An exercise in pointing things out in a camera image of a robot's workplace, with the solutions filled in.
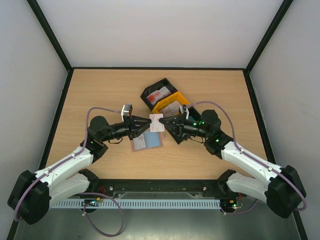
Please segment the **pink card holder wallet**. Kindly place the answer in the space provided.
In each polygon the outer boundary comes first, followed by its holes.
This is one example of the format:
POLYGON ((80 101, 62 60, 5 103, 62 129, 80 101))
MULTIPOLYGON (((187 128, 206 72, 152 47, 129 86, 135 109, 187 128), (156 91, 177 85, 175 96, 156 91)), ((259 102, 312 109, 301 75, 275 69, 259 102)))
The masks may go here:
POLYGON ((158 148, 163 146, 163 139, 165 138, 164 132, 150 132, 148 130, 148 131, 145 131, 143 135, 144 135, 146 148, 141 150, 134 150, 133 140, 131 140, 130 144, 131 144, 131 150, 133 152, 148 150, 148 149, 153 149, 153 148, 158 148))

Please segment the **white blossom card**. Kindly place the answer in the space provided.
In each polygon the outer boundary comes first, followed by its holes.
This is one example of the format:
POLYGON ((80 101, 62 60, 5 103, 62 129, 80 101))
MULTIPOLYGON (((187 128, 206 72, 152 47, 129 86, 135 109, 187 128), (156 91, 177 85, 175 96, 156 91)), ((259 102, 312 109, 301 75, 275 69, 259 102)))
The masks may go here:
POLYGON ((142 149, 146 148, 146 142, 145 142, 145 138, 144 138, 143 134, 134 138, 132 141, 133 141, 133 149, 135 151, 142 150, 142 149))
POLYGON ((150 124, 150 132, 152 133, 160 133, 160 132, 164 132, 165 131, 165 126, 160 123, 160 119, 163 118, 163 114, 159 113, 159 114, 150 114, 149 118, 151 120, 151 124, 150 124))

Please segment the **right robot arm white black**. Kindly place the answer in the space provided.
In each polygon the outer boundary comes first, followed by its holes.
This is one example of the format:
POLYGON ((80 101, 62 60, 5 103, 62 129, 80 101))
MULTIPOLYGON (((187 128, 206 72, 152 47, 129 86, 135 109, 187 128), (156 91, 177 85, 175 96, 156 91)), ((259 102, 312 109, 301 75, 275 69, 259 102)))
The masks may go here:
POLYGON ((230 162, 250 176, 235 170, 226 170, 218 178, 218 191, 229 196, 241 193, 267 204, 279 217, 288 218, 293 211, 304 210, 306 191, 295 168, 281 167, 266 161, 241 147, 221 130, 221 120, 213 109, 207 109, 198 121, 187 118, 182 111, 175 116, 161 118, 159 122, 176 135, 204 139, 203 145, 211 154, 230 162))

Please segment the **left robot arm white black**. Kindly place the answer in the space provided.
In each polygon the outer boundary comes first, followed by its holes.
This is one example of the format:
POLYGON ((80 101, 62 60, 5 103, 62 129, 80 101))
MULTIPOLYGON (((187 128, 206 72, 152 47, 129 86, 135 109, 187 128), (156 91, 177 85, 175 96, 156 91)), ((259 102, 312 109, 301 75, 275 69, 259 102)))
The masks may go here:
POLYGON ((86 122, 85 139, 72 153, 44 169, 22 172, 7 201, 14 210, 13 219, 35 224, 56 203, 85 192, 90 180, 78 171, 106 153, 108 146, 104 142, 123 137, 133 140, 152 122, 149 118, 135 115, 125 115, 121 119, 119 123, 109 124, 103 116, 95 116, 86 122))

